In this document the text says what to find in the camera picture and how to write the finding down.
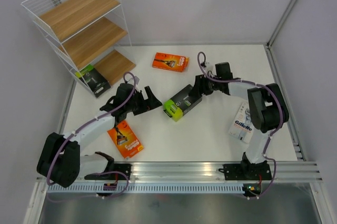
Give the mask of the orange razor box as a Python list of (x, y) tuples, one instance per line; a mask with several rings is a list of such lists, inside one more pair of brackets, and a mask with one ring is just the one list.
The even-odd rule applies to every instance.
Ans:
[(108, 130), (107, 133), (125, 160), (134, 157), (144, 149), (126, 120)]
[(173, 72), (184, 72), (189, 65), (190, 58), (181, 55), (157, 52), (154, 56), (152, 67)]

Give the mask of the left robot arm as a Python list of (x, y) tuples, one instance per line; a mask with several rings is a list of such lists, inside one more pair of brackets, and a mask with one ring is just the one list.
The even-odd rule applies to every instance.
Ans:
[(139, 115), (162, 105), (149, 86), (144, 90), (146, 97), (134, 85), (122, 83), (93, 119), (75, 131), (51, 133), (46, 138), (36, 168), (46, 178), (47, 184), (67, 188), (79, 177), (110, 180), (120, 176), (113, 157), (101, 151), (91, 155), (82, 155), (81, 152), (103, 133), (119, 125), (129, 113)]

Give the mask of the black green razor box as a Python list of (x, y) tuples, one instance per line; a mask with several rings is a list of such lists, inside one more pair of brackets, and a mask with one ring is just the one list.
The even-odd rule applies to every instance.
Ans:
[(111, 88), (108, 80), (91, 64), (76, 71), (75, 75), (89, 87), (96, 98)]
[(192, 86), (188, 84), (163, 104), (163, 111), (175, 122), (180, 120), (202, 101), (202, 96), (190, 96)]

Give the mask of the aluminium rail frame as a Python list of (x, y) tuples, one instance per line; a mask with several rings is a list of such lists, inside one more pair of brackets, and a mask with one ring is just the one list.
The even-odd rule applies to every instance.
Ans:
[[(116, 162), (132, 165), (130, 181), (226, 181), (219, 171), (224, 164), (239, 162)], [(265, 161), (270, 166), (272, 179), (276, 182), (313, 182), (321, 181), (318, 166), (308, 161)], [(52, 178), (51, 182), (66, 188), (76, 181), (85, 180), (88, 174), (97, 173), (85, 171), (77, 174), (76, 169), (67, 168), (64, 178)]]

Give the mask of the white Gillette razor pack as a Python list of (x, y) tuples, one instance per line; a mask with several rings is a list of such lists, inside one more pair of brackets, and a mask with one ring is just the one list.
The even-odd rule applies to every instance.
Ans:
[(249, 104), (248, 102), (243, 102), (234, 117), (228, 134), (241, 142), (248, 144), (251, 140), (253, 131)]

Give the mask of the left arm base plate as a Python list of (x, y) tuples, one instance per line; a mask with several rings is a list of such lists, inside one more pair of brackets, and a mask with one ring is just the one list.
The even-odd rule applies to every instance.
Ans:
[(88, 174), (85, 180), (126, 181), (130, 178), (132, 165), (129, 163), (110, 164), (103, 172)]

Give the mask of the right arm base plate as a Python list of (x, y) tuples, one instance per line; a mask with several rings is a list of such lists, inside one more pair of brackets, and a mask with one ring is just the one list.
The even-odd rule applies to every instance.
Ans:
[(267, 163), (247, 167), (239, 163), (224, 164), (219, 171), (224, 174), (226, 181), (259, 181), (260, 179), (270, 181), (272, 179), (271, 169)]

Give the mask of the orange razor box near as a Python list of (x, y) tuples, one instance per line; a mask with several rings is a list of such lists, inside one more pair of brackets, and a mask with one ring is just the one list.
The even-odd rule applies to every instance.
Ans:
[(126, 120), (108, 130), (107, 133), (125, 160), (134, 157), (144, 149)]

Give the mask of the bottom wooden shelf board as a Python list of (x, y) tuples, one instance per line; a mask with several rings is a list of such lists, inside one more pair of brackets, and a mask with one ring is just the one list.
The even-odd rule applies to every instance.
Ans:
[(131, 71), (136, 65), (117, 50), (113, 50), (94, 67), (112, 86), (123, 78), (125, 72)]

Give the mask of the wooden shelf board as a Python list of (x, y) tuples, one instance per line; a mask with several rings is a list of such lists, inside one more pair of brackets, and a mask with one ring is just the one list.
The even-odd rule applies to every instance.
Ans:
[(117, 50), (113, 50), (94, 67), (112, 86), (123, 78), (125, 72), (131, 71), (136, 65)]
[(118, 0), (67, 0), (41, 15), (61, 41), (119, 6)]
[(60, 46), (81, 70), (109, 47), (127, 35), (127, 31), (103, 17)]

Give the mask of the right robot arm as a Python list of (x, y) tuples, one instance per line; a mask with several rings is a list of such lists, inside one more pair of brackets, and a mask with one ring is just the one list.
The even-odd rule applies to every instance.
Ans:
[(195, 77), (190, 96), (201, 97), (220, 91), (229, 96), (237, 96), (248, 102), (251, 123), (254, 127), (249, 146), (243, 154), (241, 175), (253, 179), (260, 172), (258, 166), (268, 160), (267, 146), (276, 132), (289, 120), (289, 111), (278, 84), (257, 84), (234, 78), (228, 62), (215, 65), (217, 75), (206, 72), (208, 62), (199, 63), (201, 75)]

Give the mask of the orange razor box far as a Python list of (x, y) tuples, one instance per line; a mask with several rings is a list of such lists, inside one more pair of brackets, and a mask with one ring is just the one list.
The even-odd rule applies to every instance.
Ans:
[(173, 72), (184, 72), (189, 65), (190, 58), (181, 55), (157, 52), (154, 56), (152, 67)]

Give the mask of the top wooden shelf board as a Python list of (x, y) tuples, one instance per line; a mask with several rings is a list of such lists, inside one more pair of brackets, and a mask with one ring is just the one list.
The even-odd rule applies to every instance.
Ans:
[(119, 6), (118, 0), (67, 0), (41, 15), (61, 41)]

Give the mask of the middle wooden shelf board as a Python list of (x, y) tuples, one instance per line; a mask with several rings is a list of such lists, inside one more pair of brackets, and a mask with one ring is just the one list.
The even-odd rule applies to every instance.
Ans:
[(127, 31), (103, 17), (60, 46), (81, 70), (109, 47), (127, 35)]

